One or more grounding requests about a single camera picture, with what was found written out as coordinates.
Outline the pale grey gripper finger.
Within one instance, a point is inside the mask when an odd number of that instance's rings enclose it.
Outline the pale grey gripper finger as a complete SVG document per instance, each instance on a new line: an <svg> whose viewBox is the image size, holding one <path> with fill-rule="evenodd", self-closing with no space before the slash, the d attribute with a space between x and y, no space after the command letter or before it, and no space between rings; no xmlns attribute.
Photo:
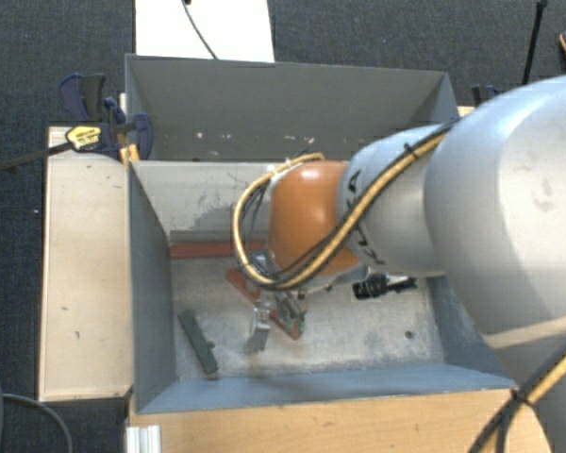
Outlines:
<svg viewBox="0 0 566 453"><path fill-rule="evenodd" d="M243 349L245 354L254 354L259 352L260 350L259 326L260 326L259 308L254 307L252 320L249 327L249 335Z"/></svg>
<svg viewBox="0 0 566 453"><path fill-rule="evenodd" d="M266 347L271 330L270 313L267 309L257 309L256 342L258 351Z"/></svg>

